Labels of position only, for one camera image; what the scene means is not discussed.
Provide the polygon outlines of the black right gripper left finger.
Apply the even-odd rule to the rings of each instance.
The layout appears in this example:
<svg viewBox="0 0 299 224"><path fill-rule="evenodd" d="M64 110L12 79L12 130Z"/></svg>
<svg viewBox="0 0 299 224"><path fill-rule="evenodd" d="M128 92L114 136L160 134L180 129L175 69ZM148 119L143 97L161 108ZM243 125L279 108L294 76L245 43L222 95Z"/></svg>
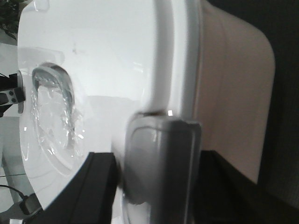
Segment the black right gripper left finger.
<svg viewBox="0 0 299 224"><path fill-rule="evenodd" d="M117 189L113 153L89 153L76 175L32 224L109 224Z"/></svg>

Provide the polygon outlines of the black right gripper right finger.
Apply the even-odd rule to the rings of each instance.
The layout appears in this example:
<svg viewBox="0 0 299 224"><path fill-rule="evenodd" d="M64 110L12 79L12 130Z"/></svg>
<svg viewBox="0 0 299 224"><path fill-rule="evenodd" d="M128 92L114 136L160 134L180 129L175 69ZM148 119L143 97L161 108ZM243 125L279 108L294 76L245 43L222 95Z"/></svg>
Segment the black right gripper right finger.
<svg viewBox="0 0 299 224"><path fill-rule="evenodd" d="M194 192L197 224L297 224L299 210L253 183L216 151L202 151Z"/></svg>

